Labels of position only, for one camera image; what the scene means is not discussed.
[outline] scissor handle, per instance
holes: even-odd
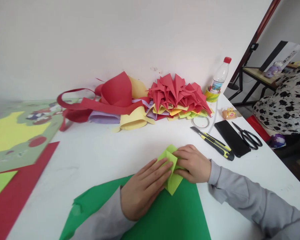
[[[258,142],[254,141],[254,143],[255,143],[257,146],[262,147],[263,144],[262,144],[262,142],[260,141],[260,139],[259,139],[256,135],[254,135],[253,133],[251,133],[251,132],[249,132],[249,131],[247,131],[247,130],[245,130],[245,132],[246,132],[247,135],[250,135],[250,138],[251,138],[253,141],[254,141],[254,139],[258,141]]]
[[[242,130],[240,132],[241,132],[241,137],[242,137],[242,140],[244,141],[244,143],[251,149],[258,150],[258,145],[256,144],[256,141],[253,140],[252,137],[245,130]]]

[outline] red bottle cap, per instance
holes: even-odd
[[[225,63],[230,63],[231,60],[232,60],[231,58],[225,57],[224,60],[223,60],[223,62],[225,62]]]

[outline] bottle label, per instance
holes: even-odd
[[[220,89],[221,89],[221,87],[222,87],[222,84],[223,84],[223,83],[219,83],[219,82],[216,82],[215,80],[213,80],[212,85],[211,85],[210,92],[211,92],[211,93],[214,93],[214,94],[219,93],[219,91],[220,91]]]

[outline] black scissors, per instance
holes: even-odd
[[[248,132],[247,130],[242,130],[241,128],[239,128],[239,126],[237,124],[235,124],[233,122],[233,125],[240,131],[242,140],[244,141],[244,143],[246,145],[248,145],[248,147],[250,147],[251,149],[257,150],[258,146],[262,147],[262,142],[260,141],[259,138],[257,138],[256,135],[254,135],[251,132]]]

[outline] small package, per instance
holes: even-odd
[[[222,109],[222,118],[224,120],[231,120],[237,117],[242,117],[238,110],[233,109],[233,107],[226,107]]]

